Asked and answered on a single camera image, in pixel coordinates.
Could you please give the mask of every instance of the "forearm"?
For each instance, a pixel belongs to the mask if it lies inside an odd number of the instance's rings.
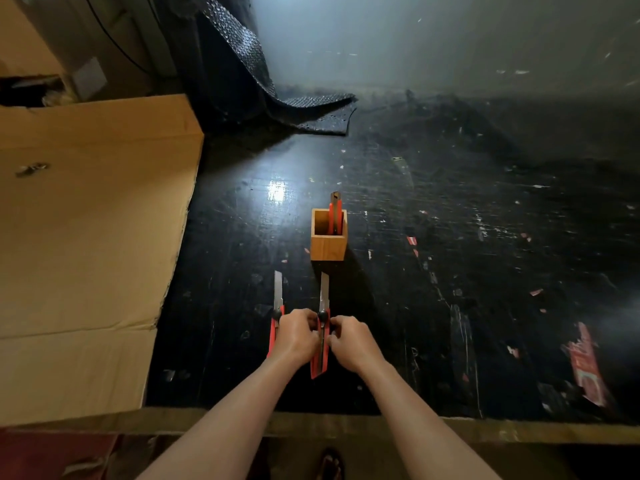
[[[388,362],[362,371],[412,480],[499,480]]]
[[[139,480],[246,478],[271,412],[296,369],[286,357],[265,360]]]

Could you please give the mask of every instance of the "person's left arm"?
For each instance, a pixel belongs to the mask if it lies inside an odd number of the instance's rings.
[[[320,345],[316,313],[280,319],[271,355],[153,462],[138,480],[245,479],[284,387]]]

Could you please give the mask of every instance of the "person's left hand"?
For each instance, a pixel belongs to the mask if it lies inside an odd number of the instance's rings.
[[[296,370],[309,362],[318,347],[317,314],[308,308],[293,310],[280,318],[280,326],[270,357],[288,358]]]

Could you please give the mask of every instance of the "gray wall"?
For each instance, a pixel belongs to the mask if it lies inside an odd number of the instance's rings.
[[[253,0],[253,12],[279,85],[640,92],[640,0]]]

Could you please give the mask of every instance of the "square wooden holder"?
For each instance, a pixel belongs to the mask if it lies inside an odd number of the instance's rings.
[[[349,238],[347,211],[342,211],[342,235],[327,235],[329,209],[311,209],[311,261],[344,261]]]

